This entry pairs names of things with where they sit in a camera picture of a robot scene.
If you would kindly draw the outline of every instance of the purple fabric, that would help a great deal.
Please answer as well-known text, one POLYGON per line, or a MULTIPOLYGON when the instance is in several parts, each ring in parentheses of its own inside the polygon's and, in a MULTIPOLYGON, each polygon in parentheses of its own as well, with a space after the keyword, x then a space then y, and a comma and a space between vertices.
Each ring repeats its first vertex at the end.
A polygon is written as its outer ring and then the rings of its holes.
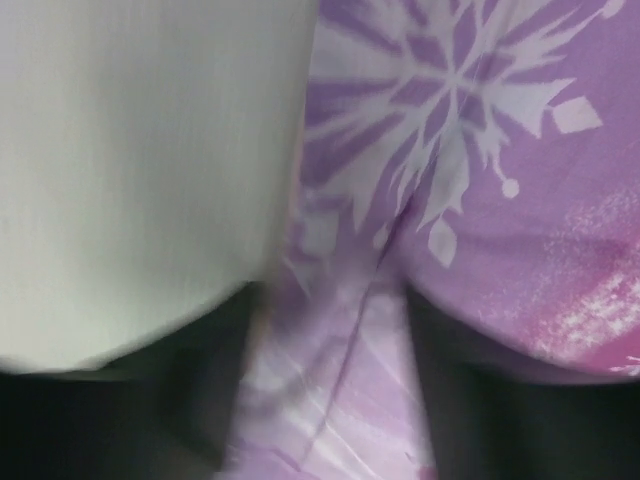
POLYGON ((629 0, 321 1, 229 479, 435 478, 404 279, 531 355, 640 374, 638 24, 629 0))

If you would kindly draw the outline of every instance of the purple bedsheet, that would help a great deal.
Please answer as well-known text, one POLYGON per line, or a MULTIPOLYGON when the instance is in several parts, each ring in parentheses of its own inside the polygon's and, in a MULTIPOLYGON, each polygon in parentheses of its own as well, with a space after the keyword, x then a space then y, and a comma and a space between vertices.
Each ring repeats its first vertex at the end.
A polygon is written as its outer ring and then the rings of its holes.
POLYGON ((630 0, 321 0, 226 478, 435 478, 405 280, 531 355, 640 374, 639 24, 630 0))

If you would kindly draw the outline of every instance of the magenta fabric area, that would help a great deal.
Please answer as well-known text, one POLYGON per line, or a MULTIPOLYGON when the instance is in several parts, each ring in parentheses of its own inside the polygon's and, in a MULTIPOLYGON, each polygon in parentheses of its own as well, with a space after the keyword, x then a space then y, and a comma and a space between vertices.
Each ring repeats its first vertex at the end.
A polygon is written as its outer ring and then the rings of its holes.
POLYGON ((435 478, 404 281, 531 355, 640 374, 639 24, 631 0, 321 1, 227 478, 435 478))

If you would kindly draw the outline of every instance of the fabric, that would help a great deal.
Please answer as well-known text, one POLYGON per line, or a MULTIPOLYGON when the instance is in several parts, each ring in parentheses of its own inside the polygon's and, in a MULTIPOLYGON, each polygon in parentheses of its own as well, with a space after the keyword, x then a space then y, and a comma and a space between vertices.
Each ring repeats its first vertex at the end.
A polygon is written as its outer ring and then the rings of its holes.
POLYGON ((271 276, 316 7, 0 0, 0 368, 95 367, 271 276))
POLYGON ((435 478, 405 280, 532 356, 640 373, 639 20, 321 1, 281 308, 228 478, 435 478))

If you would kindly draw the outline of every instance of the black object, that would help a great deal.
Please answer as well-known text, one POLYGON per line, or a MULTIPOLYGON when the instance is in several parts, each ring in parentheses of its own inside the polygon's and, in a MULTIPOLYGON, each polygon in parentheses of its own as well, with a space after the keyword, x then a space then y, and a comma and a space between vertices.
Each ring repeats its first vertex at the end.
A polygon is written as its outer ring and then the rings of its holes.
POLYGON ((406 299, 438 480, 640 478, 640 383, 533 359, 406 299))
POLYGON ((259 296, 248 284, 98 371, 0 373, 2 477, 210 480, 224 463, 259 296))

